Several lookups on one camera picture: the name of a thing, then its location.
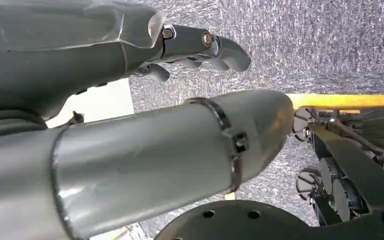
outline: wheel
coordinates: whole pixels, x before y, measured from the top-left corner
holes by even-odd
[[[299,196],[307,201],[313,189],[323,187],[322,175],[315,168],[304,168],[296,177],[295,187]]]

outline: black wheel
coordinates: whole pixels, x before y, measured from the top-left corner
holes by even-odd
[[[307,127],[309,121],[313,118],[307,108],[299,108],[294,113],[292,126],[293,136],[300,142],[306,142],[310,139],[310,130]]]
[[[304,168],[296,177],[296,191],[303,200],[309,199],[309,194],[316,188],[322,188],[322,175],[315,168]]]

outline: white wall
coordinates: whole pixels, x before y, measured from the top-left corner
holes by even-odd
[[[85,123],[133,114],[129,81],[120,79],[69,97],[59,115],[46,124],[50,128],[64,124],[72,118],[73,111],[84,114]]]

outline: metal band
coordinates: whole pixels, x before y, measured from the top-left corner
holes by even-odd
[[[220,123],[221,130],[226,130],[231,128],[231,122],[228,119],[228,116],[226,116],[226,113],[223,111],[223,109],[214,101],[211,99],[205,98],[205,97],[194,97],[189,98],[186,101],[184,101],[185,104],[201,104],[211,110],[212,114],[215,116],[215,118]]]
[[[230,155],[230,166],[231,166],[231,187],[230,192],[235,192],[241,186],[242,183],[242,159],[240,156],[240,152],[236,149],[235,146],[239,144],[237,140],[237,136],[245,137],[247,141],[246,133],[238,132],[235,134],[235,131],[232,130],[232,124],[229,121],[229,118],[223,111],[223,109],[214,101],[204,97],[194,97],[187,99],[185,101],[186,104],[200,104],[209,109],[214,117],[218,120],[220,124],[220,129],[223,131],[223,134],[229,137],[230,145],[233,146],[233,149]]]

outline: bolt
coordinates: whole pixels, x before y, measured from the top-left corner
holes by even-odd
[[[208,31],[204,31],[202,34],[202,43],[204,47],[209,48],[213,44],[213,36]]]
[[[166,28],[166,29],[162,30],[162,38],[163,39],[171,39],[171,38],[173,38],[173,36],[174,35],[173,35],[173,32],[171,29]]]

